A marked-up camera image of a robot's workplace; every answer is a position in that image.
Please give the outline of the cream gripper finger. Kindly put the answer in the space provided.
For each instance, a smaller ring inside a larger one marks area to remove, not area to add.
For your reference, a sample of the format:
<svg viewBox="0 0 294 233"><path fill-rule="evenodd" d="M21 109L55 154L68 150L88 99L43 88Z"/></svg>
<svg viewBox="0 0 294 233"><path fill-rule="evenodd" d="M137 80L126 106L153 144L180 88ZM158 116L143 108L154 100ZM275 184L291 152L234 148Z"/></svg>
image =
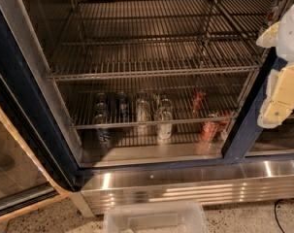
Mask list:
<svg viewBox="0 0 294 233"><path fill-rule="evenodd" d="M280 22L276 22L271 25L264 33L256 40L256 45L261 48L272 48L277 45L278 42L278 28Z"/></svg>
<svg viewBox="0 0 294 233"><path fill-rule="evenodd" d="M282 125L293 111L294 63L289 62L280 71L271 71L257 124L262 128L275 128Z"/></svg>

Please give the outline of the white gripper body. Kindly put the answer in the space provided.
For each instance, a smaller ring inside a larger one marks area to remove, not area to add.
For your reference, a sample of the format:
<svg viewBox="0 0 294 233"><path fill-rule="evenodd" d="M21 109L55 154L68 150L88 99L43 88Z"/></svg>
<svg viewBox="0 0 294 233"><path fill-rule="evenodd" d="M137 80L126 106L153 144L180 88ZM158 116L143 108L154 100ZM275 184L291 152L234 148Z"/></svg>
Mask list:
<svg viewBox="0 0 294 233"><path fill-rule="evenodd" d="M276 49L278 57L294 62L294 4L280 21Z"/></svg>

